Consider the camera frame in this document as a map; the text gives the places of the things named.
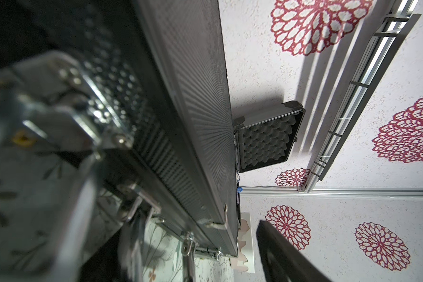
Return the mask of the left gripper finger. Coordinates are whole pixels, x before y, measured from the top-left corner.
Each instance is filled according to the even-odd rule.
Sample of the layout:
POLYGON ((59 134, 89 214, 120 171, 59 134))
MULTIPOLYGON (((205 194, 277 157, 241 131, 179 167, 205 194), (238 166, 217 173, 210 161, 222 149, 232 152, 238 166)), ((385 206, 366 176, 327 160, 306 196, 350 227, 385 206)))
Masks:
POLYGON ((328 282, 271 223, 261 220, 256 230, 257 243, 268 282, 328 282))

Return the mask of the black textured poker case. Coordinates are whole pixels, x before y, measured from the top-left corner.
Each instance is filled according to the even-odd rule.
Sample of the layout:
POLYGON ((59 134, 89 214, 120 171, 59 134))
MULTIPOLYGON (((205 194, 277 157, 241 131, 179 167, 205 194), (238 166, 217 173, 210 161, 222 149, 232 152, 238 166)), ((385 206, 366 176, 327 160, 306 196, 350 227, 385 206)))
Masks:
POLYGON ((237 256, 236 149, 217 1, 0 1, 0 148, 76 168, 36 270, 0 282, 144 282, 151 220, 195 258, 237 256), (122 225, 86 263, 99 191, 122 225))

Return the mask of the white tissue box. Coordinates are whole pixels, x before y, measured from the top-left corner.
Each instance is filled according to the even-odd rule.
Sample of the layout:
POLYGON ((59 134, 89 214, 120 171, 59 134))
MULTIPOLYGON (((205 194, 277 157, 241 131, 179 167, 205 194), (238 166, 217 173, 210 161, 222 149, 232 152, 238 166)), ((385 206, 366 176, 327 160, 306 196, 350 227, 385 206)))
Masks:
POLYGON ((238 257, 231 257, 230 265, 233 270, 242 273, 255 273, 255 253, 253 250, 250 213, 243 212, 241 217, 241 229, 238 232, 238 257))

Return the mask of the floral table mat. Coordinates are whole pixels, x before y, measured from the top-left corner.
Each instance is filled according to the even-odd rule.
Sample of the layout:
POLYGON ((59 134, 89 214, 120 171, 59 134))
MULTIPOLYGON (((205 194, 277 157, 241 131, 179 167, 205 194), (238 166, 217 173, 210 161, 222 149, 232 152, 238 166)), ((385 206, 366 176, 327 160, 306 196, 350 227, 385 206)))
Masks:
MULTIPOLYGON (((47 258, 47 244, 61 205, 68 197, 76 168, 55 154, 0 148, 0 271, 26 273, 47 258)), ((82 263, 119 230, 116 214, 121 200, 102 188, 96 201, 82 263)), ((182 243, 151 220, 142 260, 144 282, 182 281, 182 243)), ((229 259, 195 258, 197 282, 233 282, 229 259)))

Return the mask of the grey wall shelf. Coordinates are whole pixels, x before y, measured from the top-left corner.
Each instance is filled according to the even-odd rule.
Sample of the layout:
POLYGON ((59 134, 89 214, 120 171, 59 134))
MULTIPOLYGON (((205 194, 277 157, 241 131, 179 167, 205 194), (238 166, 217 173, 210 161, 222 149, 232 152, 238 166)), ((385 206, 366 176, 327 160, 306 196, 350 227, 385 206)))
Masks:
POLYGON ((320 154, 311 167, 303 192, 312 192, 316 184, 329 173, 399 48, 419 20, 421 15, 414 14, 417 3, 392 1, 349 81, 341 106, 327 132, 320 154))

